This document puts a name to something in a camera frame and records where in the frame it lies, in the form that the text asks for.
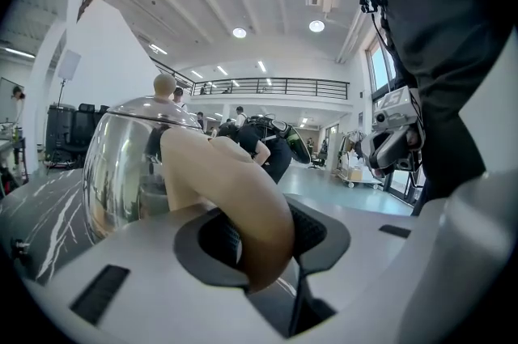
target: black chair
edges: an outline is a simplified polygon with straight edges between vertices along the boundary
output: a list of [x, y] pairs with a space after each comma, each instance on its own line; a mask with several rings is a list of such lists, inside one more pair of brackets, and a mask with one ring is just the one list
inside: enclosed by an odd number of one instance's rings
[[80, 104], [74, 113], [70, 135], [61, 150], [70, 153], [74, 164], [71, 168], [82, 168], [90, 141], [96, 131], [96, 107], [92, 104]]
[[327, 160], [327, 153], [318, 153], [318, 156], [316, 157], [316, 159], [312, 159], [311, 162], [312, 162], [312, 165], [309, 166], [308, 168], [316, 168], [317, 170], [320, 170], [321, 167], [324, 167], [325, 166], [325, 161]]

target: floor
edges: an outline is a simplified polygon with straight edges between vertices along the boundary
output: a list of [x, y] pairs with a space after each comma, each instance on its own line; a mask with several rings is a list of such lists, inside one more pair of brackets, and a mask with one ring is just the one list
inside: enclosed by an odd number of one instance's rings
[[292, 164], [279, 181], [283, 193], [300, 194], [318, 202], [344, 207], [378, 211], [387, 214], [410, 215], [412, 207], [380, 189], [368, 186], [347, 187], [330, 172]]

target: marble pattern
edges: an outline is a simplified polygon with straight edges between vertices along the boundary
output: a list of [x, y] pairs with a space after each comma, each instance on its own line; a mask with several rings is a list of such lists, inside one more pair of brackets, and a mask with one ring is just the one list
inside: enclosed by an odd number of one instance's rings
[[45, 285], [54, 273], [94, 244], [82, 209], [83, 170], [40, 177], [0, 202], [0, 242], [11, 253], [11, 239], [28, 244], [30, 261], [16, 262], [26, 278]]

